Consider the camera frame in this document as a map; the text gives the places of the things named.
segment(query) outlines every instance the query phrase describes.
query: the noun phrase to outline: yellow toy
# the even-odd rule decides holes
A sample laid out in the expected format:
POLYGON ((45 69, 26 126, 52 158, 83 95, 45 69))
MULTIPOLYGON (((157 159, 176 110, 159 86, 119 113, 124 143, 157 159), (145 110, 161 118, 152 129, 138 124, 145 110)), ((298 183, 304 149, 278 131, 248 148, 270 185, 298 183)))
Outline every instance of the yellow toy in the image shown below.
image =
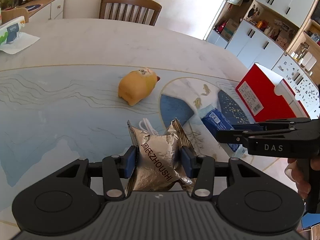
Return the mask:
POLYGON ((151 94, 160 78, 151 69, 131 71, 119 83, 118 96, 134 106, 151 94))

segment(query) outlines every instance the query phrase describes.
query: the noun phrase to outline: chair backrest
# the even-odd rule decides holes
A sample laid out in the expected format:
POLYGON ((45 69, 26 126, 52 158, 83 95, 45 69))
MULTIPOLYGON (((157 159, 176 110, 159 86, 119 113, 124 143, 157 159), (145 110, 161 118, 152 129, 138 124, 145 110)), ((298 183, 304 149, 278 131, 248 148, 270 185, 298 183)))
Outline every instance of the chair backrest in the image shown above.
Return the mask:
POLYGON ((2 23, 9 22, 19 16, 24 16, 26 23, 29 22, 29 13, 26 8, 15 8, 11 10, 1 11, 2 23))
POLYGON ((160 14, 162 6, 158 4, 157 2, 153 0, 101 0, 101 6, 100 6, 100 14, 99 14, 99 19, 104 19, 105 14, 106 14, 106 8, 107 4, 111 4, 111 8, 109 11, 108 19, 109 20, 121 20, 121 21, 128 21, 128 22, 136 22, 136 23, 142 23, 145 24, 149 10, 154 10, 153 15, 150 19, 149 25, 154 26, 156 24, 156 21, 158 19, 158 16, 160 14), (116 13, 115 16, 113 16, 113 11, 114 11, 114 5, 117 5, 116 8, 116 13), (128 7, 131 6, 130 13, 127 15, 127 9, 128 7), (138 6, 136 12, 135 12, 135 17, 133 16, 135 7, 138 6), (141 12, 145 8, 144 11, 144 16, 141 19, 140 15, 141 12))

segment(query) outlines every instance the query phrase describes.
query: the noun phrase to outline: table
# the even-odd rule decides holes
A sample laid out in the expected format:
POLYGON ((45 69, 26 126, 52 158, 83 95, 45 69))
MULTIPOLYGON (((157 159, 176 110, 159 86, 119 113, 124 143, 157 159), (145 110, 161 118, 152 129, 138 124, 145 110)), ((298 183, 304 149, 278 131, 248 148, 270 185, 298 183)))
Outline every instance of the table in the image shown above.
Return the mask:
MULTIPOLYGON (((236 107, 253 122, 235 92, 247 68, 206 41, 101 19, 29 23, 22 31, 40 40, 15 55, 0 51, 0 240, 18 232, 10 209, 18 192, 79 157, 101 161, 125 152, 131 145, 128 119, 137 126, 147 117, 161 133, 177 116, 196 151, 217 161, 233 152, 212 138, 201 116, 232 104, 229 111, 236 107), (117 97, 117 85, 140 67, 152 68, 161 80, 129 107, 117 97)), ((286 160, 242 158, 294 187, 283 173, 286 160)))

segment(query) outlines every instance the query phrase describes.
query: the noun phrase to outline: shelf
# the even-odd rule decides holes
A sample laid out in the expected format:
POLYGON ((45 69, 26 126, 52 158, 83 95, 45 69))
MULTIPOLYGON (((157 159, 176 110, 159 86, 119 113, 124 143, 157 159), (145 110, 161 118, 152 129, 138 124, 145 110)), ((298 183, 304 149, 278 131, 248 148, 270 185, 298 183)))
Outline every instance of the shelf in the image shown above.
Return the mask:
POLYGON ((311 46, 313 49, 315 49, 318 53, 320 53, 320 46, 318 43, 316 43, 313 39, 310 38, 310 36, 306 33, 303 32, 305 38, 306 38, 306 43, 311 46))
POLYGON ((316 27, 316 28, 320 31, 320 24, 319 24, 319 23, 317 23, 317 22, 314 21, 314 20, 311 20, 311 23, 312 23, 312 25, 313 25, 314 27, 316 27))

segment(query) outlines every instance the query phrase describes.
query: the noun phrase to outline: snack bag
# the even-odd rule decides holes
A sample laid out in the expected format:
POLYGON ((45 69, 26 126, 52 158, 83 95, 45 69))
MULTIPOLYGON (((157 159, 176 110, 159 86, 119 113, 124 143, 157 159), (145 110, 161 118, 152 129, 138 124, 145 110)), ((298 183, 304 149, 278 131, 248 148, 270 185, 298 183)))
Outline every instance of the snack bag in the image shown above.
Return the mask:
POLYGON ((180 138, 174 122, 165 135, 150 135, 131 126, 128 121, 132 143, 139 149, 136 168, 125 189, 128 194, 137 191, 167 191, 176 183, 193 188, 194 180, 188 178, 180 163, 180 138))

